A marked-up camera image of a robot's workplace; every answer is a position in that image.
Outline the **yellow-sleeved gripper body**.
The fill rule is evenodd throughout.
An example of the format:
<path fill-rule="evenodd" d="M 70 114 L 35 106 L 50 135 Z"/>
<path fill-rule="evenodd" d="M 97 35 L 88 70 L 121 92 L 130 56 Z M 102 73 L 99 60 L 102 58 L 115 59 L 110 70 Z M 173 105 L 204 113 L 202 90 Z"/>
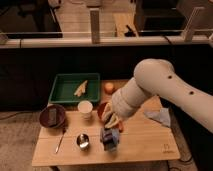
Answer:
<path fill-rule="evenodd" d="M 104 123 L 104 127 L 107 129 L 112 128 L 119 123 L 119 118 L 113 111 L 110 103 L 106 104 L 101 116 L 101 120 Z"/>

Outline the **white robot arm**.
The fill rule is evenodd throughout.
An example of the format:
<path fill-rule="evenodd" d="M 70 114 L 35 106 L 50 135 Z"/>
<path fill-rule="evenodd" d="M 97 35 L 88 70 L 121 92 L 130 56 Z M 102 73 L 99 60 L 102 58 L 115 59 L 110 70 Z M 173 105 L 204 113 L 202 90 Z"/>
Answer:
<path fill-rule="evenodd" d="M 184 82 L 175 74 L 173 65 L 163 59 L 139 62 L 133 77 L 116 92 L 103 109 L 102 119 L 124 120 L 154 95 L 173 103 L 213 133 L 213 96 Z"/>

